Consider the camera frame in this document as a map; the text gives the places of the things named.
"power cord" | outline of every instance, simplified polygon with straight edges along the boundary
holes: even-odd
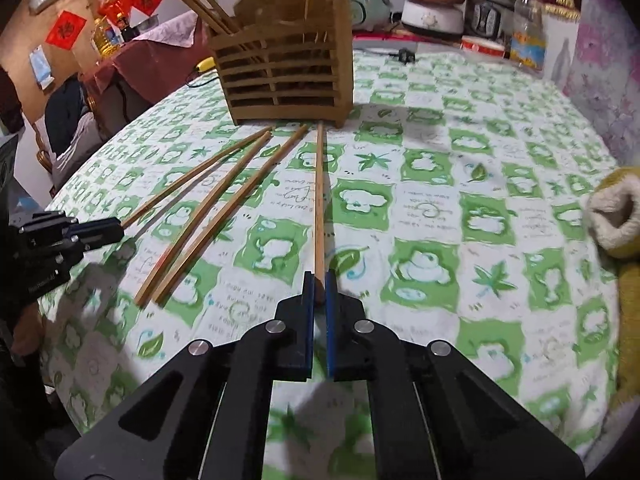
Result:
[[[383,57],[395,57],[398,58],[398,61],[403,65],[407,65],[409,63],[415,63],[415,52],[409,50],[408,48],[401,48],[397,52],[376,52],[375,50],[371,50],[369,48],[354,48],[354,50],[359,50],[360,52],[367,52],[368,54],[373,54],[374,56],[383,56]]]
[[[199,78],[201,75],[209,73],[209,72],[215,72],[216,69],[212,69],[212,70],[207,70],[206,72],[203,72],[202,74],[198,71],[197,68],[194,68],[193,70],[191,70],[191,72],[189,72],[189,74],[187,75],[184,83],[185,85],[187,85],[189,88],[200,88],[201,86],[206,86],[209,83],[213,83],[214,81],[220,79],[219,76],[215,76],[212,77],[210,79],[207,79],[206,81],[203,81],[202,83],[198,83],[197,85],[192,85],[190,84],[192,81],[195,81],[197,78]]]

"green appliance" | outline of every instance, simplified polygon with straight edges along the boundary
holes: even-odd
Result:
[[[350,0],[351,28],[353,30],[373,30],[384,27],[391,19],[389,0]]]

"dark clothing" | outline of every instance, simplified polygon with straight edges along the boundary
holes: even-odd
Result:
[[[36,440],[52,424],[39,359],[35,353],[24,359],[26,366],[15,366],[0,339],[0,465],[12,479],[53,479],[36,452]]]
[[[56,155],[71,145],[80,117],[87,111],[82,83],[78,74],[73,74],[51,94],[44,110],[49,145]]]
[[[14,82],[2,66],[0,66],[0,120],[12,134],[24,127],[22,103],[18,99]]]

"table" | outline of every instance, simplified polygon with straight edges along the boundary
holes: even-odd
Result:
[[[455,52],[404,67],[355,52],[354,67],[356,105],[326,147],[326,261],[340,289],[401,338],[452,342],[583,456],[615,388],[618,304],[581,207],[614,159],[555,86],[511,66]],[[262,124],[234,126],[217,82],[181,88],[101,148],[50,208],[124,218]],[[278,123],[223,200],[296,126]],[[240,155],[42,299],[46,369],[81,430],[190,340],[235,340],[300,293],[313,265],[314,139],[246,200],[164,308],[139,310],[132,297]],[[318,332],[311,381],[274,385],[264,478],[372,478],[366,386],[324,381],[324,362]]]

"yellow plug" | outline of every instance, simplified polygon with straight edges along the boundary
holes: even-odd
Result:
[[[196,70],[198,70],[199,73],[204,74],[205,72],[208,72],[209,70],[212,70],[215,67],[216,67],[216,62],[213,61],[213,58],[207,57],[207,59],[202,60],[196,65]]]

